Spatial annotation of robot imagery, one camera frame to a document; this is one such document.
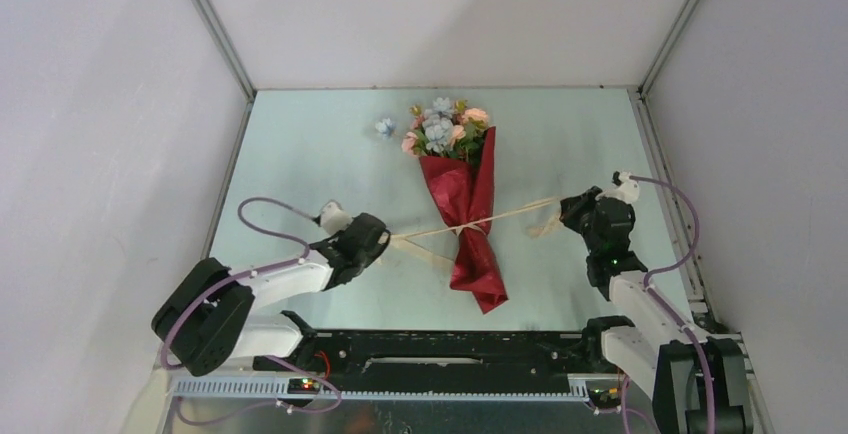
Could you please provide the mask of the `red wrapping paper sheet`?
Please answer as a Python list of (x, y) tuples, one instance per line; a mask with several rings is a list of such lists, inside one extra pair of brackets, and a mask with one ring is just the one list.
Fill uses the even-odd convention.
[[(444, 224), (455, 226), (493, 216), (495, 200), (495, 127), (485, 135), (478, 164), (439, 156), (424, 156), (419, 165), (425, 184)], [(473, 296), (480, 311), (491, 312), (508, 300), (496, 255), (488, 235), (491, 224), (453, 234), (458, 240), (449, 286)]]

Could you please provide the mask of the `blue flower stem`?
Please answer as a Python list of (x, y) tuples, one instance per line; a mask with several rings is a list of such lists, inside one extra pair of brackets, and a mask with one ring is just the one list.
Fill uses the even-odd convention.
[(432, 106), (423, 111), (421, 129), (425, 136), (425, 149), (430, 154), (447, 152), (456, 127), (454, 116), (458, 113), (450, 98), (436, 98)]

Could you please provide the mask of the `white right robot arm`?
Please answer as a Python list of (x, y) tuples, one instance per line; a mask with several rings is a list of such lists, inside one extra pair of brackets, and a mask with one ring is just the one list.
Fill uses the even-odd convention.
[(637, 191), (627, 181), (560, 202), (561, 223), (586, 245), (590, 284), (624, 317), (583, 342), (583, 362), (596, 372), (615, 365), (648, 394), (660, 433), (751, 433), (741, 347), (686, 320), (630, 248)]

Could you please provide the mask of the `pink rose stem with blue bud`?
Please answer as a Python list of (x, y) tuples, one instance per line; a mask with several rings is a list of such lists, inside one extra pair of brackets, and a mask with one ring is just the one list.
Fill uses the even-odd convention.
[(395, 136), (397, 124), (391, 118), (382, 118), (374, 124), (375, 130), (380, 138), (388, 140)]

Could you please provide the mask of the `peach rose stem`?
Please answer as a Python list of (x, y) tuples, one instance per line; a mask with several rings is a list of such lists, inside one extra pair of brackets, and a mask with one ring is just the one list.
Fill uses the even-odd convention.
[(488, 113), (477, 107), (470, 107), (465, 100), (453, 103), (453, 127), (449, 132), (446, 156), (478, 164), (482, 156), (485, 135), (490, 128)]

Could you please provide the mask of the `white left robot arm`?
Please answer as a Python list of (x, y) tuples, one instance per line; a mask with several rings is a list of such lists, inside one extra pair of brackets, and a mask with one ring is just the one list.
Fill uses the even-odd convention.
[(180, 367), (201, 377), (231, 359), (270, 355), (292, 370), (316, 357), (312, 328), (279, 302), (351, 282), (388, 247), (390, 231), (362, 213), (305, 256), (234, 274), (214, 257), (199, 261), (159, 308), (151, 328)]

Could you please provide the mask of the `cream ribbon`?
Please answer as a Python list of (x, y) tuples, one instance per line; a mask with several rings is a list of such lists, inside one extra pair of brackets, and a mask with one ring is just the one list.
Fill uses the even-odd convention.
[(436, 234), (441, 233), (453, 233), (453, 234), (461, 234), (464, 230), (477, 230), (479, 232), (483, 232), (480, 228), (483, 224), (491, 224), (495, 220), (505, 219), (509, 217), (518, 216), (520, 214), (525, 214), (528, 212), (536, 211), (542, 208), (546, 208), (552, 205), (558, 205), (560, 203), (560, 199), (557, 197), (549, 197), (540, 199), (524, 206), (521, 206), (516, 209), (508, 210), (502, 212), (497, 215), (493, 215), (487, 218), (482, 218), (479, 220), (467, 222), (464, 224), (458, 224), (455, 226), (448, 226), (441, 229), (435, 229), (430, 231), (419, 231), (408, 234), (392, 234), (391, 239), (389, 241), (388, 246), (394, 248), (400, 252), (408, 254), (414, 258), (417, 258), (428, 265), (437, 268), (442, 271), (451, 271), (453, 269), (454, 261), (448, 259), (444, 256), (438, 255), (424, 247), (415, 244), (412, 242), (412, 239), (430, 237)]

